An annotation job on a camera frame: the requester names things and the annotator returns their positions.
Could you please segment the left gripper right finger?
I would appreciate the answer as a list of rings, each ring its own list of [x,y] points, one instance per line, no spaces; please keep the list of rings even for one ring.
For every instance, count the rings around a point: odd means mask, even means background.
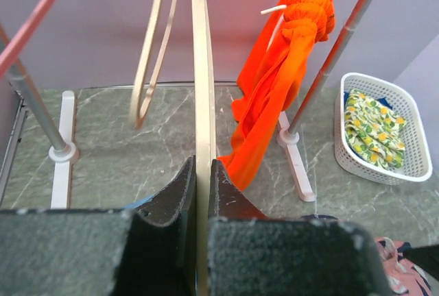
[[[211,295],[390,295],[373,237],[360,225],[271,219],[211,165]]]

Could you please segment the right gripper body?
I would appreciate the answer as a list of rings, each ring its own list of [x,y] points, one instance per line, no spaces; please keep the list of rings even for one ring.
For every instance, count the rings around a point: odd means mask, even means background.
[[[422,247],[402,246],[403,258],[420,267],[436,281],[439,278],[438,266],[439,245],[426,245]]]

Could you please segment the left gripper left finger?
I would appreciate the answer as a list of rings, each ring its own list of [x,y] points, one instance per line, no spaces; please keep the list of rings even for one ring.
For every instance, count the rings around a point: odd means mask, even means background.
[[[134,208],[1,211],[2,295],[194,295],[195,159]]]

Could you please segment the pink patterned shorts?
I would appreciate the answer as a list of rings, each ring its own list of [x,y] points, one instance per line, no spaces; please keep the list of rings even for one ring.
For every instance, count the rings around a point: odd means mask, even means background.
[[[393,295],[432,295],[425,272],[403,254],[412,248],[409,242],[381,237],[375,244]]]

